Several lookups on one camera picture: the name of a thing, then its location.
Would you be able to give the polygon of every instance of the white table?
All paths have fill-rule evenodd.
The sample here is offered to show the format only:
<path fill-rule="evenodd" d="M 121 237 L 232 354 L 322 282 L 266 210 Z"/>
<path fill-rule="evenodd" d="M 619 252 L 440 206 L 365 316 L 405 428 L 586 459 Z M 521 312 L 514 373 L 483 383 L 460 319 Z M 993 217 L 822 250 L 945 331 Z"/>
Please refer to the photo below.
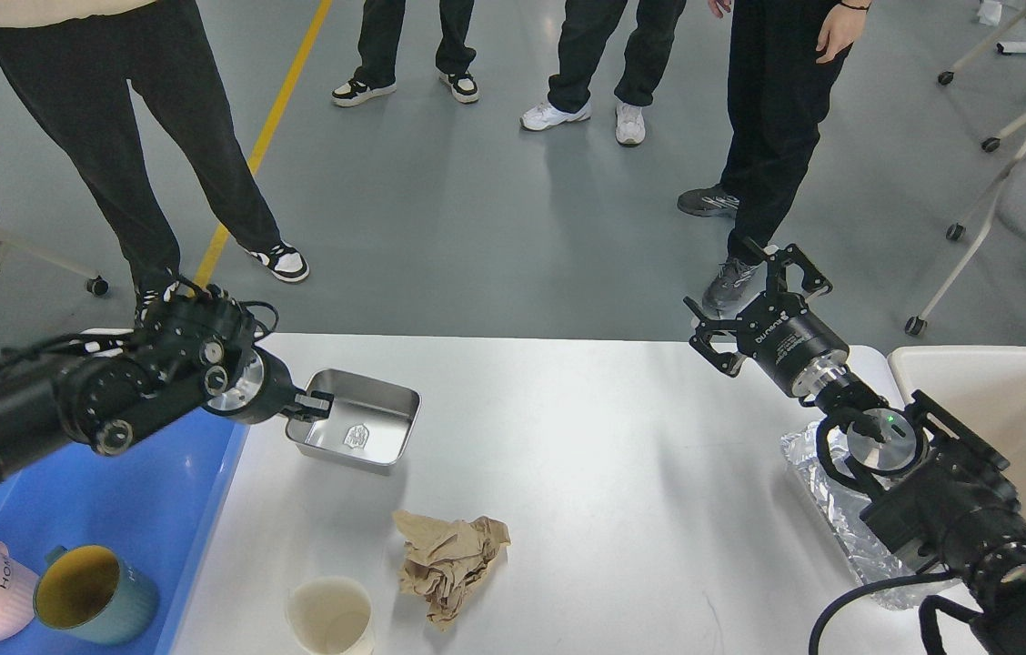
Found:
<path fill-rule="evenodd" d="M 285 594 L 323 575 L 367 587 L 376 655 L 803 652 L 817 614 L 854 587 L 779 451 L 781 435 L 821 415 L 754 362 L 733 380 L 685 343 L 263 345 L 298 385 L 340 369 L 417 389 L 421 411 L 392 476 L 301 456 L 282 419 L 252 427 L 176 654 L 302 652 Z M 896 396 L 878 352 L 855 348 L 852 364 Z M 397 592 L 398 508 L 509 524 L 508 554 L 446 633 L 425 602 Z M 950 652 L 982 652 L 950 623 Z M 923 652 L 917 615 L 860 601 L 830 623 L 822 652 Z"/>

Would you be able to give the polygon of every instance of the teal mug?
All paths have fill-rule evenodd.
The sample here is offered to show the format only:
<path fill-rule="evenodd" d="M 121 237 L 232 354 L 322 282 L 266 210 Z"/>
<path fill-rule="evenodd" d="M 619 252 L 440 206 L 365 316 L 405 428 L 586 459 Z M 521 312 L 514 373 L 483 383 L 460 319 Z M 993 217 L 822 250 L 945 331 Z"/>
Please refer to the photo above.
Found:
<path fill-rule="evenodd" d="M 57 546 L 36 583 L 32 607 L 45 626 L 103 646 L 130 642 L 153 620 L 156 585 L 108 547 Z"/>

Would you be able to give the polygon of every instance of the hand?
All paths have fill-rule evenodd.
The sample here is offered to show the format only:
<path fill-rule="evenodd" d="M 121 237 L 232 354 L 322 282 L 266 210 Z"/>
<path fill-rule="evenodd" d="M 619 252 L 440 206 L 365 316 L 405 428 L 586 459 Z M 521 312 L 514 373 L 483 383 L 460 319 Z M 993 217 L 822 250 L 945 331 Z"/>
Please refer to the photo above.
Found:
<path fill-rule="evenodd" d="M 731 12 L 733 0 L 708 0 L 708 7 L 717 18 L 724 17 L 724 12 Z"/>
<path fill-rule="evenodd" d="M 844 48 L 849 48 L 865 32 L 866 13 L 860 9 L 850 9 L 842 4 L 837 4 L 829 11 L 829 15 L 824 18 L 821 26 L 821 37 L 817 38 L 817 52 L 824 52 L 816 63 L 828 64 L 836 59 Z"/>

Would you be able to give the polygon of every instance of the logo on tray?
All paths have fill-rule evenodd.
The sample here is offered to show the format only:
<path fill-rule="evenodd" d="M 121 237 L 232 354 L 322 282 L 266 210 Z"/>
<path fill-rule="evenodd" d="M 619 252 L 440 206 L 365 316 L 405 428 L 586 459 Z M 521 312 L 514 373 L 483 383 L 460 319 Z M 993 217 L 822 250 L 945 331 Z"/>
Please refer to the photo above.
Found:
<path fill-rule="evenodd" d="M 371 432 L 367 431 L 367 426 L 359 423 L 358 426 L 348 428 L 348 435 L 343 436 L 343 445 L 348 448 L 363 448 L 367 445 L 367 436 L 370 435 Z"/>

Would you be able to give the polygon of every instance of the mug handle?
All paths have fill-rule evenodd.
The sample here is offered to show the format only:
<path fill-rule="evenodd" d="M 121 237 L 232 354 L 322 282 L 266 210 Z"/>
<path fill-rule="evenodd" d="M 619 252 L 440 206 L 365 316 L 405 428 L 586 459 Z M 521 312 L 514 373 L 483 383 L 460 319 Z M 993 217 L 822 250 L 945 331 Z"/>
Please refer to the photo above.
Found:
<path fill-rule="evenodd" d="M 44 562 L 48 563 L 48 565 L 50 565 L 51 567 L 51 565 L 55 564 L 56 560 L 60 560 L 61 555 L 64 555 L 65 552 L 68 552 L 67 547 L 64 546 L 53 547 L 52 550 L 48 551 L 47 555 L 44 555 Z"/>

